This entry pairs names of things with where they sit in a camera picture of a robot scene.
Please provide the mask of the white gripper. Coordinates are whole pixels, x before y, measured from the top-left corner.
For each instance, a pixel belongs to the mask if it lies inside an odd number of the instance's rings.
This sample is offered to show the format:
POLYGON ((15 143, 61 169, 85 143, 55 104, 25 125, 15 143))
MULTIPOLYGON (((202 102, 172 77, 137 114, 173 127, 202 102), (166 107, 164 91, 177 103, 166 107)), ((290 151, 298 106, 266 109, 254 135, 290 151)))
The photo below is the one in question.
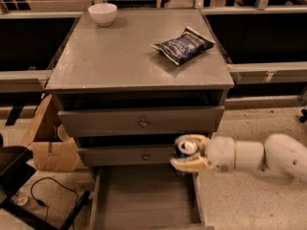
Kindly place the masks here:
POLYGON ((188 139, 195 141, 198 145, 198 151, 205 151, 206 157, 197 152, 186 158, 172 158, 170 163, 177 171, 198 173, 208 168, 221 173, 234 171, 235 141, 232 138, 218 136, 209 141, 207 137, 200 134, 185 134, 179 136, 175 143, 188 139))

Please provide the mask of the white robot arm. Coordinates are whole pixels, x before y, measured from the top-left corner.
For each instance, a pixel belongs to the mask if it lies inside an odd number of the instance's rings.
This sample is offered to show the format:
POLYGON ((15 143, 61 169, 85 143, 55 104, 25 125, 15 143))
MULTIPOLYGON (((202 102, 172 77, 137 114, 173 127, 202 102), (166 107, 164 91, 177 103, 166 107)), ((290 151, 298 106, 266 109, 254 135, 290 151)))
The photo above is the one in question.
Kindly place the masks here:
POLYGON ((273 134, 264 144, 187 134, 175 144, 177 153, 170 163, 177 172, 239 171, 273 183, 290 183, 294 178, 307 182, 307 148, 286 134, 273 134))

